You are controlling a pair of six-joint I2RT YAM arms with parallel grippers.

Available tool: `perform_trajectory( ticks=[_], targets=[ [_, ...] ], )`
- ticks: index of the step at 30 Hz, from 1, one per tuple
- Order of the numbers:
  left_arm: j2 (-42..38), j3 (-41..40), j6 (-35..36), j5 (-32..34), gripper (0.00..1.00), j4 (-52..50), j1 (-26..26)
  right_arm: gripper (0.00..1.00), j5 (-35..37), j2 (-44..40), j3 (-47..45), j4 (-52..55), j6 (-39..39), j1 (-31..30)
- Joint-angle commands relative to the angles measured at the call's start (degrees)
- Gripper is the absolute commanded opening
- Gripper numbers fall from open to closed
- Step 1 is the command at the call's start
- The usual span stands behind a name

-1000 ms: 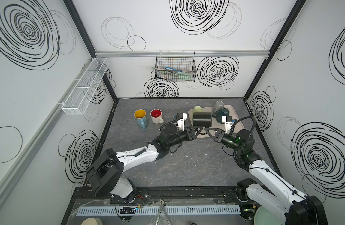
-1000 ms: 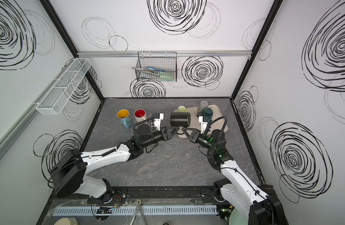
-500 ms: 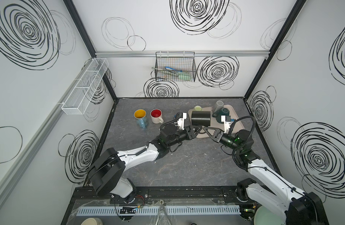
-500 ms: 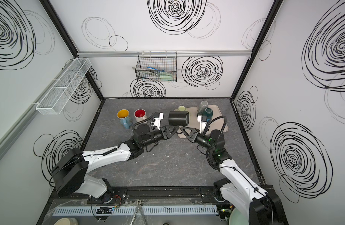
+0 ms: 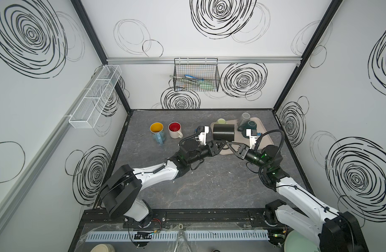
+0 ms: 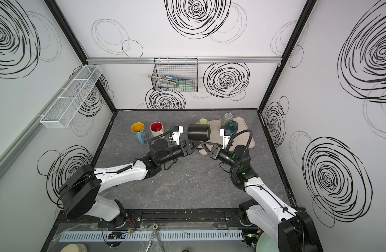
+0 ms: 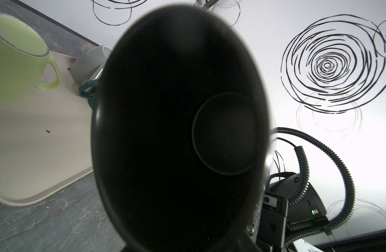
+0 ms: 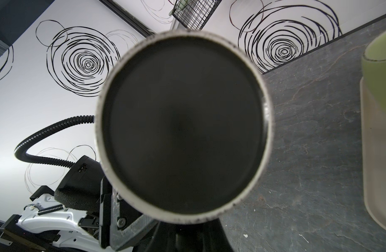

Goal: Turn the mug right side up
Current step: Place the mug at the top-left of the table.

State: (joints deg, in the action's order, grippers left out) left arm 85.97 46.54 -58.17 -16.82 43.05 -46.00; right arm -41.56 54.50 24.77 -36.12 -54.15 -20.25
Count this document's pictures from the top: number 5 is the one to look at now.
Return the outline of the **black mug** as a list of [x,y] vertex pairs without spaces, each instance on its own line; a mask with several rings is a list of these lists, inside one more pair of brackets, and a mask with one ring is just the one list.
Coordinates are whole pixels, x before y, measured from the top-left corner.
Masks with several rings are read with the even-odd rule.
[[235,139],[235,126],[232,124],[215,124],[212,131],[214,140],[233,142]]

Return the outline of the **beige plastic tray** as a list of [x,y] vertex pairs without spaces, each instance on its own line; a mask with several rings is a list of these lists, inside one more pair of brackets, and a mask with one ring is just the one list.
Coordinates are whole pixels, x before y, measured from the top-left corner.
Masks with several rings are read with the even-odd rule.
[[[257,124],[257,133],[265,133],[266,129],[264,125],[262,124],[261,120],[257,117],[251,117],[250,120],[254,121]],[[241,132],[238,131],[238,126],[240,125],[240,119],[234,119],[234,120],[227,120],[226,124],[234,125],[234,141],[239,143],[245,143],[246,145],[250,144],[250,140],[245,138]],[[263,148],[265,148],[268,145],[274,145],[273,140],[271,139],[271,135],[266,135],[262,138],[262,141],[260,143],[260,146],[258,148],[258,151],[261,151]],[[233,152],[230,149],[223,149],[220,152],[220,155],[230,155],[233,154]]]

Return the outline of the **dark green mug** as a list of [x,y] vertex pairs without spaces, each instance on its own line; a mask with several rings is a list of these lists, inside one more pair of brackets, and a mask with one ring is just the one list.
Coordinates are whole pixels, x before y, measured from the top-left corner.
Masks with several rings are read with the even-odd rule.
[[241,132],[243,136],[246,136],[246,131],[248,129],[257,131],[257,123],[250,120],[238,127],[238,131]]

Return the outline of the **white mug red inside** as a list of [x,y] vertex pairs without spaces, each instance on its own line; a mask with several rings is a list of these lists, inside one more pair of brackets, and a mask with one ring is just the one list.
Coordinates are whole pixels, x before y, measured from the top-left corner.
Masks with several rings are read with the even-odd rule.
[[172,122],[168,126],[169,135],[173,139],[182,139],[183,134],[181,131],[181,124],[178,122]]

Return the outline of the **blue butterfly mug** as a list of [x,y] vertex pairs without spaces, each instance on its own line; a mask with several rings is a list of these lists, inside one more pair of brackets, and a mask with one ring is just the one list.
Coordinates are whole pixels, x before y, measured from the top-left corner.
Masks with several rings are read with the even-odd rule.
[[164,132],[164,125],[160,122],[155,122],[155,123],[151,124],[149,129],[150,129],[151,133],[153,134],[153,139],[159,145],[163,145],[165,140],[166,140],[166,136],[165,136],[165,132]]

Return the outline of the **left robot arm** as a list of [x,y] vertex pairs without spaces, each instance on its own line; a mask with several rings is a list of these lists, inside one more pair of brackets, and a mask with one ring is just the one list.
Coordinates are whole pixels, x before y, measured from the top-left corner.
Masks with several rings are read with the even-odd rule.
[[102,184],[99,199],[110,218],[124,216],[148,226],[154,218],[153,211],[145,200],[138,199],[140,191],[184,176],[194,170],[193,163],[201,164],[205,158],[218,155],[225,145],[225,140],[202,144],[198,134],[184,138],[179,142],[179,151],[160,164],[134,169],[127,164],[121,166]]

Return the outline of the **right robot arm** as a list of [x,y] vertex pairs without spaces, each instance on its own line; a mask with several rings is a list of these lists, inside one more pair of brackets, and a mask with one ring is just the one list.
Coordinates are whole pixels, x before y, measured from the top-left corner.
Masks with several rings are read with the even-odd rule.
[[325,204],[281,168],[285,133],[282,130],[278,132],[281,135],[279,145],[270,144],[261,151],[258,148],[265,134],[257,138],[254,146],[227,142],[237,158],[259,168],[258,176],[267,188],[297,207],[295,210],[280,199],[268,203],[264,212],[267,224],[289,226],[312,241],[322,252],[367,252],[369,249],[359,222],[351,213],[342,213]]

